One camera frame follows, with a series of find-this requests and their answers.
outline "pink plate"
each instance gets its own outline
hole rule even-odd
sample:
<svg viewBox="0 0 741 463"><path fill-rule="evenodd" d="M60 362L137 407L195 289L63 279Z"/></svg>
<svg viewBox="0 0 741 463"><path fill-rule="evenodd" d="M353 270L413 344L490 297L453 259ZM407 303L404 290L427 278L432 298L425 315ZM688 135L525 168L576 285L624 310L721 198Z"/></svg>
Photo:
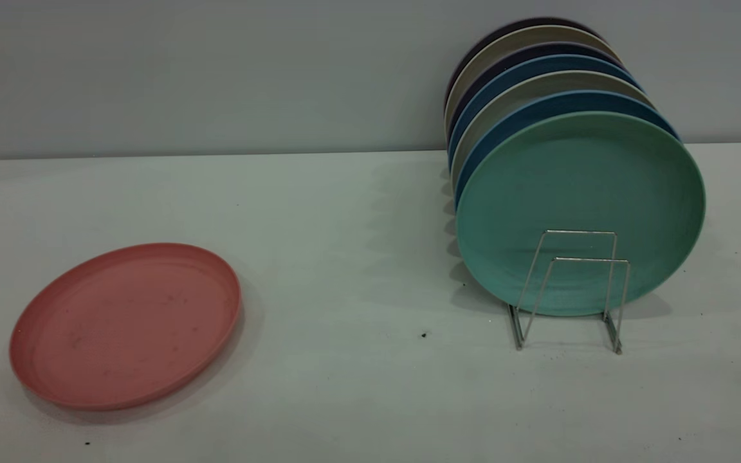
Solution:
<svg viewBox="0 0 741 463"><path fill-rule="evenodd" d="M133 407L202 372L229 339L240 305L236 274L208 250L115 250L68 270L27 305L11 336L11 366L55 404Z"/></svg>

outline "wire plate holder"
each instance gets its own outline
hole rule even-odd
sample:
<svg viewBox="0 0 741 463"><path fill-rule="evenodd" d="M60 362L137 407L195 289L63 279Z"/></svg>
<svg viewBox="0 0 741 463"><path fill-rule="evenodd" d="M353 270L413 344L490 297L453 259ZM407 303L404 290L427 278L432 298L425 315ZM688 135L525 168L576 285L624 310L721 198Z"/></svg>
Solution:
<svg viewBox="0 0 741 463"><path fill-rule="evenodd" d="M527 285L530 284L530 277L533 274L533 269L536 267L536 260L539 257L539 250L542 249L545 237L547 235L608 235L614 238L614 245L611 249L611 258L586 258L586 257L554 257L551 263L547 265L547 272L545 272L545 278L542 280L542 286L539 287L539 293L536 296L536 302L533 304L533 311L530 314L530 319L527 320L526 328L522 329L520 323L520 309L522 307L522 299L527 292ZM536 253L533 254L533 260L530 264L530 269L527 270L526 284L522 288L520 293L520 299L517 305L508 304L508 313L511 315L511 326L514 329L514 338L517 340L517 350L522 350L527 343L527 335L530 333L530 325L533 323L533 318L536 317L537 310L539 308L539 302L542 301L542 296L545 293L545 286L547 285L548 278L551 277L551 270L553 270L553 264L556 262L567 261L567 262L585 262L585 263L603 263L610 264L608 271L608 290L605 293L605 311L602 313L602 321L605 322L605 326L608 327L608 334L611 337L611 349L617 354L623 352L623 345L619 340L619 332L621 324L623 323L623 309L625 308L625 298L627 296L627 284L630 278L630 262L627 259L617 259L617 232L615 231L587 231L587 230L546 230L539 237L539 244L536 246ZM614 325L614 319L611 317L611 283L614 281L614 264L624 264L625 266L625 282L623 284L623 298L619 303L619 314L617 315L617 323Z"/></svg>

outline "blue plate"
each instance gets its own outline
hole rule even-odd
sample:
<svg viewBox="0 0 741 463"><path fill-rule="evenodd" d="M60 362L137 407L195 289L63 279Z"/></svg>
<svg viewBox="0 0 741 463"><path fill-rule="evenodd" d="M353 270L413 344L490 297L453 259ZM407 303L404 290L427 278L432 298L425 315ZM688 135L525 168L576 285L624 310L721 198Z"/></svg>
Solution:
<svg viewBox="0 0 741 463"><path fill-rule="evenodd" d="M562 19L559 17L530 17L521 21L515 21L514 23L505 24L505 26L494 30L494 32L491 32L490 34L480 39L480 41L477 42L476 45L473 45L473 47L468 50L464 58L459 61L459 64L456 65L456 69L453 70L453 74L450 76L448 85L444 89L444 103L442 104L442 106L444 107L444 104L448 102L450 88L453 87L453 83L456 82L456 77L459 77L459 74L462 73L465 65L467 65L470 60L477 55L477 53L482 51L486 46L490 45L493 41L496 41L504 35L511 34L511 32L517 32L517 30L524 29L526 27L545 26L545 24L552 24L552 26L573 27L574 29L584 30L585 32L597 37L601 41L605 40L602 38L602 35L597 34L593 29L584 26L584 24L576 23L576 21Z"/></svg>
<svg viewBox="0 0 741 463"><path fill-rule="evenodd" d="M589 48L585 47L585 45L579 44L574 44L573 46L585 49ZM562 50L564 47L558 45L557 48ZM499 96L503 91L506 91L507 89L514 87L514 85L524 82L532 77L565 70L597 71L597 73L604 73L618 77L621 80L630 83L630 85L642 90L639 84L634 81L633 77L624 71L623 68L611 64L611 62L606 60L597 59L591 56L568 53L568 55L543 56L541 58L521 62L521 64L517 64L509 70L503 71L491 81L486 82L486 84L477 91L476 95L471 98L470 102L465 105L465 108L462 110L461 114L459 114L455 124L451 125L453 130L450 132L450 141L448 141L449 165L453 165L453 154L456 152L459 138L462 138L462 134L464 134L465 129L468 128L468 124L470 124L473 118L476 117L476 114L479 114L479 111L482 111L482 108L485 108L485 106L494 98Z"/></svg>
<svg viewBox="0 0 741 463"><path fill-rule="evenodd" d="M459 182L453 195L453 203L459 205L459 198L465 190L465 184L479 167L479 163L497 146L511 135L546 118L561 114L582 111L608 111L628 114L646 120L671 134L676 140L676 134L670 124L650 106L638 102L629 96L623 96L611 91L564 91L555 95L536 100L529 105L522 106L499 121L479 140L468 159L462 164Z"/></svg>
<svg viewBox="0 0 741 463"><path fill-rule="evenodd" d="M530 61L531 59L551 55L590 56L591 58L601 59L602 61L613 64L618 68L624 69L623 65L621 65L620 62L616 61L614 57L608 55L608 53L605 53L602 50L597 50L594 47L585 44L577 44L574 42L546 42L543 44L535 44L531 45L530 47L525 47L522 50L518 50L517 52L511 53L510 55L505 56L505 58L500 59L496 64L483 71L482 74L479 74L479 76L476 77L476 80L473 81L470 87L468 87L467 90L465 90L464 94L462 94L462 98L459 100L459 105L456 106L456 111L453 112L453 114L450 115L450 118L447 119L448 126L445 127L446 133L450 134L451 132L453 132L453 126L456 124L456 120L458 120L459 115L462 114L462 110L465 108L465 105L468 105L468 102L473 99L473 97L477 94L477 91L482 90L485 85L488 85L488 82L491 82L498 75L516 65L523 64L523 62ZM633 85L636 85L636 83L633 82L632 78L630 78L630 81L632 81L631 83Z"/></svg>

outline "wall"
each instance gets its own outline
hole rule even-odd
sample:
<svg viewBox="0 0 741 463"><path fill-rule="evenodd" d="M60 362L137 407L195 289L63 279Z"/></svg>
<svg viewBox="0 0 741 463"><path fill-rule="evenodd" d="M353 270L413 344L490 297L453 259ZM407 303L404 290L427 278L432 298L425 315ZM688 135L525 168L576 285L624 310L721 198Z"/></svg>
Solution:
<svg viewBox="0 0 741 463"><path fill-rule="evenodd" d="M603 34L687 141L741 141L726 0L0 0L0 158L435 149L456 61L530 15Z"/></svg>

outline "white table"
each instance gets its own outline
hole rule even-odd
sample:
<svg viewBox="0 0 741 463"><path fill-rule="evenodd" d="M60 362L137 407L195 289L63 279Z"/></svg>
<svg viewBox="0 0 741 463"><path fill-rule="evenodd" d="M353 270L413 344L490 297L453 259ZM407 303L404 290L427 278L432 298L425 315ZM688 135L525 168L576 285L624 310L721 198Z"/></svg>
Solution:
<svg viewBox="0 0 741 463"><path fill-rule="evenodd" d="M538 319L515 350L455 248L442 152L0 161L0 461L741 462L741 144L690 149L705 228L627 308L621 356L596 320ZM150 241L239 273L232 349L135 410L26 393L27 302Z"/></svg>

